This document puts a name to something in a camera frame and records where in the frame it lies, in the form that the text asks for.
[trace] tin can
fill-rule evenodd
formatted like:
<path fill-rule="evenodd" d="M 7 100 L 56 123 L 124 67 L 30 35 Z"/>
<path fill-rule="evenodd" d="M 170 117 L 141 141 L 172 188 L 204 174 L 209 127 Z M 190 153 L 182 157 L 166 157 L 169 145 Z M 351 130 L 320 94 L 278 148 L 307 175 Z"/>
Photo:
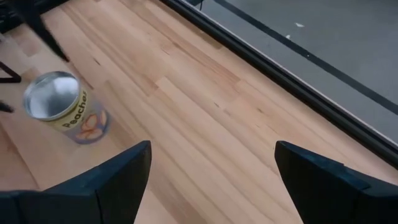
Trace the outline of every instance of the tin can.
<path fill-rule="evenodd" d="M 24 93 L 27 114 L 61 131 L 78 144 L 90 144 L 107 132 L 110 116 L 80 82 L 67 72 L 49 72 Z"/>

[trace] black frame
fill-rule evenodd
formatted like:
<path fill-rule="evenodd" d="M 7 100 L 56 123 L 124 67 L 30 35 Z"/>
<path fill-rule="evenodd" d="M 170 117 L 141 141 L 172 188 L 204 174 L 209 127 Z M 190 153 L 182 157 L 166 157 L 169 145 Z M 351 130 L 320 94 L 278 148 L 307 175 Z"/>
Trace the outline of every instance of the black frame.
<path fill-rule="evenodd" d="M 304 224 L 397 223 L 398 186 L 285 141 L 275 161 Z"/>
<path fill-rule="evenodd" d="M 150 141 L 142 141 L 42 192 L 0 191 L 0 223 L 133 224 L 151 162 Z"/>
<path fill-rule="evenodd" d="M 375 132 L 354 116 L 335 105 L 321 94 L 289 74 L 277 64 L 254 50 L 233 34 L 204 16 L 193 6 L 181 0 L 159 0 L 186 18 L 199 29 L 229 48 L 236 55 L 269 77 L 294 97 L 311 107 L 328 121 L 340 128 L 364 147 L 377 154 L 398 169 L 398 146 Z"/>

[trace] can rim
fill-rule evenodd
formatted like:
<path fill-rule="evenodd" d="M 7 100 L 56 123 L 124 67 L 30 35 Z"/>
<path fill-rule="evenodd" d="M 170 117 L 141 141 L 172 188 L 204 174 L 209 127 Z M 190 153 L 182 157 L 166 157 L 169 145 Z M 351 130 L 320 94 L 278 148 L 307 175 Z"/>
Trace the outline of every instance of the can rim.
<path fill-rule="evenodd" d="M 43 75 L 41 75 L 41 76 L 35 78 L 35 79 L 28 85 L 28 87 L 26 88 L 25 93 L 24 93 L 24 101 L 23 101 L 23 106 L 24 106 L 24 108 L 25 108 L 25 111 L 26 111 L 26 113 L 27 113 L 31 118 L 38 119 L 38 120 L 41 120 L 41 121 L 53 121 L 53 120 L 55 120 L 55 119 L 57 119 L 57 118 L 61 118 L 62 116 L 66 115 L 67 113 L 70 112 L 70 110 L 71 110 L 72 108 L 74 108 L 74 107 L 77 105 L 78 100 L 79 100 L 80 92 L 76 95 L 75 99 L 73 99 L 73 103 L 71 103 L 71 105 L 69 105 L 66 109 L 64 109 L 63 111 L 61 111 L 60 113 L 58 113 L 58 114 L 56 114 L 56 115 L 49 116 L 49 117 L 46 117 L 46 118 L 38 118 L 38 117 L 34 116 L 34 115 L 31 113 L 31 111 L 30 111 L 30 109 L 29 109 L 30 106 L 29 106 L 29 101 L 28 101 L 28 99 L 30 98 L 30 94 L 32 93 L 32 91 L 35 89 L 35 87 L 36 87 L 40 82 L 42 82 L 42 81 L 44 81 L 44 80 L 46 80 L 46 79 L 48 79 L 48 78 L 56 79 L 56 78 L 58 78 L 58 77 L 69 77 L 69 78 L 73 78 L 73 79 L 77 82 L 77 84 L 78 84 L 78 89 L 81 88 L 79 80 L 78 80 L 74 75 L 72 75 L 71 73 L 64 72 L 64 71 L 47 72 L 47 73 L 45 73 L 45 74 L 43 74 Z"/>

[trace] table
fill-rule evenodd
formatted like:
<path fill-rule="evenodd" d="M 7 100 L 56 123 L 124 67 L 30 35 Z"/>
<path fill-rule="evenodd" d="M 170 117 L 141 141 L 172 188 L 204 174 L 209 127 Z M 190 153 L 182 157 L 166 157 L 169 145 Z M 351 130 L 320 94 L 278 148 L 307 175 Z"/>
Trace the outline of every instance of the table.
<path fill-rule="evenodd" d="M 0 114 L 3 190 L 46 189 L 144 139 L 153 160 L 136 223 L 301 223 L 274 161 L 281 139 L 398 184 L 394 168 L 156 0 L 72 0 L 44 20 L 71 62 L 26 26 L 6 35 L 26 63 L 22 83 L 0 88 L 16 108 Z M 104 139 L 79 146 L 24 113 L 26 86 L 54 70 L 107 107 Z"/>

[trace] gray floor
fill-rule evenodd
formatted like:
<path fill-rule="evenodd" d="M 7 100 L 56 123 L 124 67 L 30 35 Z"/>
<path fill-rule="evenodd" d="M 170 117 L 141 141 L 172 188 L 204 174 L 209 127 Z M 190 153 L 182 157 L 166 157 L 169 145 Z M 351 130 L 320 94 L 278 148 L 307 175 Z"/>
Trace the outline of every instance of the gray floor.
<path fill-rule="evenodd" d="M 394 103 L 398 103 L 398 2 L 228 0 Z M 202 12 L 350 113 L 398 142 L 398 116 L 269 37 L 223 6 Z"/>

